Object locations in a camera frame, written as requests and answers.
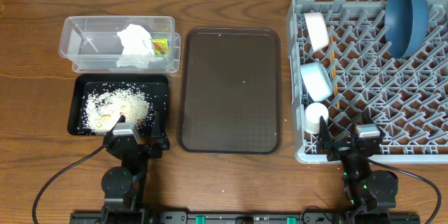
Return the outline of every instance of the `wooden tabletop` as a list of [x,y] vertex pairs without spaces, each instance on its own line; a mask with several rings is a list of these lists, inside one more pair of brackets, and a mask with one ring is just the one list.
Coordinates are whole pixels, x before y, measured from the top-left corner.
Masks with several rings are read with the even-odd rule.
[[[171,150],[151,160],[146,201],[156,209],[300,213],[306,206],[346,206],[339,165],[300,164],[291,135],[291,77],[285,18],[291,0],[6,0],[0,18],[0,223],[31,223],[32,204],[61,168],[102,144],[98,136],[71,136],[67,118],[77,73],[58,55],[64,20],[74,15],[167,15],[176,21],[182,50],[195,27],[270,28],[281,38],[283,143],[275,154],[187,153],[176,141],[182,68],[170,84]],[[68,223],[73,211],[98,211],[101,179],[120,161],[103,150],[60,176],[38,206],[41,223]],[[425,176],[448,195],[446,165],[399,165]],[[431,187],[398,174],[394,211],[431,214]],[[448,219],[444,198],[434,223]]]

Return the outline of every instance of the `black tray with white grains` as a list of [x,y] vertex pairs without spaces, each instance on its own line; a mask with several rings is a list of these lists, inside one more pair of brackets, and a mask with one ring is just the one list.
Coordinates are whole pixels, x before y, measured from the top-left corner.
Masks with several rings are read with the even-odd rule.
[[121,115],[150,136],[155,115],[168,115],[168,80],[161,75],[83,74],[77,77],[67,130],[72,135],[105,135]]

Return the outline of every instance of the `empty black tray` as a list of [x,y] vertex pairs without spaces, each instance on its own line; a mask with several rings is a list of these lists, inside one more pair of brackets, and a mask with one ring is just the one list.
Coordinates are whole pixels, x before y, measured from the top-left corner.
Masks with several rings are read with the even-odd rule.
[[[161,115],[163,123],[168,115],[168,79],[161,75],[146,74],[91,74],[86,73],[77,77],[71,100],[71,108],[67,130],[72,135],[95,135],[90,129],[86,129],[81,118],[83,114],[88,94],[95,90],[95,93],[102,94],[111,92],[118,88],[128,89],[126,84],[138,86],[140,91],[150,95],[147,102],[153,104],[153,110]],[[139,133],[148,136],[153,130],[155,116],[144,121],[144,127],[139,128]]]
[[196,28],[186,41],[179,145],[269,154],[281,143],[280,40],[269,29]]

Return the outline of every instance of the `blue plate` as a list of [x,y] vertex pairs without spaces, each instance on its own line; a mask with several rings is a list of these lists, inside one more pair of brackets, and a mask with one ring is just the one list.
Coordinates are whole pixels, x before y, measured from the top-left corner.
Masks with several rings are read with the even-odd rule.
[[428,12],[427,0],[387,1],[384,24],[392,57],[408,57],[420,49],[428,31]]

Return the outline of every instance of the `black cable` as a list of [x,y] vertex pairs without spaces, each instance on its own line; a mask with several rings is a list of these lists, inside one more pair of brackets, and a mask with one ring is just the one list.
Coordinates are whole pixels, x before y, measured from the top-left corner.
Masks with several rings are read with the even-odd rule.
[[361,153],[359,153],[359,154],[360,154],[360,156],[364,160],[367,160],[368,162],[370,162],[370,163],[372,163],[374,165],[377,165],[379,167],[383,167],[383,168],[386,168],[386,169],[390,169],[391,171],[394,171],[394,172],[400,172],[402,174],[411,176],[414,179],[418,179],[418,180],[423,181],[423,182],[427,183],[428,185],[430,185],[434,189],[435,193],[437,194],[437,204],[435,205],[435,209],[434,209],[433,213],[431,214],[429,219],[425,222],[425,224],[429,224],[429,223],[431,223],[434,220],[435,216],[439,212],[440,206],[442,205],[442,193],[440,193],[439,188],[433,182],[429,181],[428,179],[426,179],[426,178],[424,178],[422,176],[413,174],[412,172],[408,172],[408,171],[405,171],[405,170],[401,170],[399,168],[395,168],[395,167],[392,167],[392,166],[388,166],[386,164],[382,164],[382,163],[373,161],[373,160],[369,159],[368,157],[365,157]]
[[70,170],[71,168],[75,167],[76,165],[79,165],[80,163],[88,160],[89,158],[93,157],[95,154],[97,154],[99,151],[101,151],[105,146],[101,146],[99,147],[96,151],[92,152],[91,154],[89,154],[88,156],[84,157],[83,159],[80,159],[79,161],[70,164],[68,167],[63,168],[61,171],[59,171],[58,173],[56,173],[53,177],[50,178],[50,180],[45,183],[45,185],[42,187],[41,191],[37,194],[36,199],[34,200],[34,204],[33,204],[33,221],[34,224],[39,224],[39,222],[37,221],[37,215],[36,215],[36,209],[37,209],[37,204],[39,203],[39,200],[41,199],[41,196],[43,194],[43,192],[45,191],[45,189],[47,189],[47,187],[51,184],[51,182],[53,182],[58,176],[60,176],[61,174],[63,174],[64,172]]
[[[318,206],[307,206],[307,207],[305,207],[305,209],[303,209],[302,213],[300,213],[300,220],[299,220],[299,221],[303,221],[303,218],[304,218],[304,216],[302,217],[303,213],[306,212],[308,209],[310,209],[310,208],[312,208],[312,207],[321,210],[321,208],[318,207]],[[325,218],[327,219],[327,221],[330,221],[330,223],[332,223],[331,219],[330,219],[325,213],[322,213],[322,214],[325,216]]]

